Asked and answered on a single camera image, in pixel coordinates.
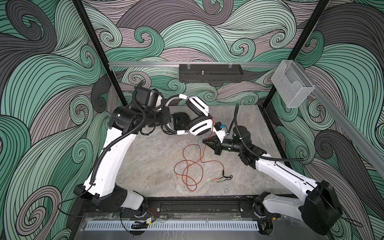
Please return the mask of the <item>black blue headphones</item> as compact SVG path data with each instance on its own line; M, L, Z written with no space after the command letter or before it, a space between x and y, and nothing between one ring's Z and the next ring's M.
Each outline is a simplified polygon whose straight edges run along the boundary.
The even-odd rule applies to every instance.
M178 112L171 114L171 122L166 125L161 126L162 131L167 135L178 135L178 132L185 134L188 132L188 125L191 122L191 119L187 113Z

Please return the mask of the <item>white black headphones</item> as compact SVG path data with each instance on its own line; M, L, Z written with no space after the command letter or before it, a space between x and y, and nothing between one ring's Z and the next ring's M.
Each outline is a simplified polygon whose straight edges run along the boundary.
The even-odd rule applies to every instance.
M208 132L214 131L215 123L213 117L209 114L209 106L199 97L187 97L183 94L173 96L166 100L165 107L167 107L169 103L175 99L186 100L186 105L198 116L193 120L190 120L186 127L182 127L181 129L178 128L178 130L172 128L170 123L166 124L165 128L170 133L176 135L192 134L193 136L201 136Z

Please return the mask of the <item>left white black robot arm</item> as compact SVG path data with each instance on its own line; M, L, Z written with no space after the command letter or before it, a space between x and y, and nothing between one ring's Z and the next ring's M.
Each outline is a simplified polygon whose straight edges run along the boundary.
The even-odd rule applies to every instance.
M145 197L118 186L116 179L129 147L142 129L155 129L170 122L165 102L158 90L137 87L131 104L113 111L102 151L87 180L75 187L75 195L91 200L101 211L126 208L144 212Z

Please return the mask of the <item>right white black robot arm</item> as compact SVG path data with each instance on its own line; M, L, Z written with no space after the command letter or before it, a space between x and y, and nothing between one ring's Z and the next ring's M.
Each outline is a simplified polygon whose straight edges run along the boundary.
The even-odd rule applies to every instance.
M215 136L204 139L203 143L216 155L222 151L238 153L246 166L270 176L295 195L289 198L263 192L254 199L251 209L262 234L269 235L273 230L273 218L281 216L303 221L319 235L325 236L330 232L343 214L336 191L330 183L301 175L284 165L282 159L272 158L265 150L252 144L250 132L243 126L236 125L232 139L226 139L225 128L215 123L210 114L205 116L208 117L209 130Z

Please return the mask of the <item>black perforated wall tray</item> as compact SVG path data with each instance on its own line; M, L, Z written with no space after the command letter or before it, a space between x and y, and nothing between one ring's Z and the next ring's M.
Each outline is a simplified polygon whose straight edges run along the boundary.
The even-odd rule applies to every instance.
M235 64L182 64L179 80L182 83L240 83L244 72Z

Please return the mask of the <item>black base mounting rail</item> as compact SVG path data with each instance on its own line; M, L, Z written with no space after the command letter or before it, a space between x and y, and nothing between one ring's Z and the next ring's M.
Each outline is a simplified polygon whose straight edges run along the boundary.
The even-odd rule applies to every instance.
M147 198L138 210L116 208L96 210L89 200L80 208L81 214L122 213L124 218L170 218L175 214L234 214L241 218L269 219L289 216L290 210L301 217L304 203L293 195L224 196L224 197L164 197Z

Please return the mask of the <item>black frame post left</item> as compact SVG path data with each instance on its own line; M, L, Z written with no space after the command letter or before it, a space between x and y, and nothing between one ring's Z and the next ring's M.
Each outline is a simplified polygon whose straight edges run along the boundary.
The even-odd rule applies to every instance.
M123 104L123 106L126 106L128 104L126 101L126 98L123 94L123 91L122 91L120 85L119 85L119 82L117 80L115 73L110 69L107 56L106 56L106 54L102 48L102 45L101 45L101 43L97 37L96 31L93 28L93 25L92 25L91 20L87 14L87 11L83 5L83 2L80 0L72 0L72 2L76 8L76 11L77 11L77 13L78 13L78 15L82 21L82 24L83 24L85 30L87 31L87 34L90 37L92 44L94 45L94 47L96 49L97 55L98 55L99 59L101 60L102 66L105 69L106 74L107 74L112 86L114 87L115 92L116 92L120 102Z

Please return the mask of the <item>black frame post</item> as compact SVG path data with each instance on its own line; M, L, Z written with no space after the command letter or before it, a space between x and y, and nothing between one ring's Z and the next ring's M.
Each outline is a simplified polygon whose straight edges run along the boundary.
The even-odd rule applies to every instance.
M126 101L126 98L123 94L123 91L122 91L120 85L119 85L119 82L117 80L115 73L110 69L107 56L106 56L106 54L102 48L102 45L101 45L101 43L97 37L96 31L93 28L93 25L92 25L91 20L87 14L87 11L83 5L83 2L80 0L72 0L72 2L76 8L76 11L77 11L77 13L78 13L78 15L82 21L82 24L83 24L85 30L87 31L87 34L90 37L92 44L94 45L94 47L96 49L97 55L98 55L99 59L101 60L102 66L105 69L106 74L107 74L112 86L114 87L115 92L116 92L120 102L123 104L123 106L126 106L128 104Z
M324 12L328 3L329 3L329 0L320 0L318 2L318 4L316 5L311 17L308 19L308 22L306 23L305 28L304 28L303 32L301 33L297 43L295 44L293 50L291 51L291 53L288 57L288 60L295 60L298 57L299 52L301 51L302 47L304 46L304 44L307 42L308 38L310 37L313 29L315 28L318 20L320 19L321 15ZM276 87L272 86L268 96L266 97L266 99L263 102L263 105L261 106L262 112L264 112L267 109L267 107L269 106L269 104L270 104L272 98L274 97L276 91L277 91Z

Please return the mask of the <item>aluminium rail back wall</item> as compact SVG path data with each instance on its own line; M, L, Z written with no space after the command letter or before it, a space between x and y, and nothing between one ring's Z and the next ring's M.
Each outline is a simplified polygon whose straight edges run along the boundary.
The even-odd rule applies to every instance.
M110 68L178 68L180 65L226 65L231 67L233 65L241 65L244 68L277 68L278 63L263 63L263 62L108 62Z

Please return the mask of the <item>aluminium rail wall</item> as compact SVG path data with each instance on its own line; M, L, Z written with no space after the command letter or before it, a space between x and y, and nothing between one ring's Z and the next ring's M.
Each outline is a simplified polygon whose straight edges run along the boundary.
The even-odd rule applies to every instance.
M306 78L314 88L312 93L322 103L327 112L352 140L360 153L384 176L384 141L376 136L378 114L372 114L378 102L383 103L383 89L379 93L365 92L358 84L353 87L350 81L339 84L335 77L318 67L304 69L299 65L301 79Z
M108 62L110 68L178 68L180 65L226 65L231 67L233 65L241 65L244 68L277 68L278 63L263 63L263 62Z

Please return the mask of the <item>clear plastic wall bin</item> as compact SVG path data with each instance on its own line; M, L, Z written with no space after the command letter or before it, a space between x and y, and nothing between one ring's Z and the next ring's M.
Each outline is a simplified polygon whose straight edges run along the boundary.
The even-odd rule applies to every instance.
M271 80L289 109L298 108L315 89L303 66L293 60L282 61Z

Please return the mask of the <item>aluminium rail right wall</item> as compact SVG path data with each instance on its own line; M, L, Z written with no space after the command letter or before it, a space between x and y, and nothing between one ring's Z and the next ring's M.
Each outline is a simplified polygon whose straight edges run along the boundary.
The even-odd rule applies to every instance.
M360 153L384 176L384 141L376 136L378 114L372 114L378 102L383 103L383 89L379 93L365 92L358 84L353 87L350 81L339 84L335 77L318 67L304 69L299 65L301 79L306 78L314 88L312 93L322 103L327 112L352 140Z

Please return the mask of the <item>black frame post right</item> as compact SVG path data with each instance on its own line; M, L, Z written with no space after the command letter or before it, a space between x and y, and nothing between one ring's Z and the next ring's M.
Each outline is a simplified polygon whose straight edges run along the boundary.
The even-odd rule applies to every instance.
M324 12L328 3L329 3L329 0L320 0L318 2L318 4L316 5L311 17L308 19L308 22L306 23L305 28L304 28L303 32L301 33L297 43L295 44L293 50L291 51L291 53L288 57L288 60L295 60L298 57L299 52L301 51L302 47L304 46L304 44L307 42L308 38L310 37L313 29L315 28L318 20L320 19L321 15ZM263 105L261 106L262 112L264 112L267 109L267 107L269 106L269 104L270 104L272 98L274 97L276 91L277 91L276 87L272 86L268 96L266 97L266 99L263 102Z

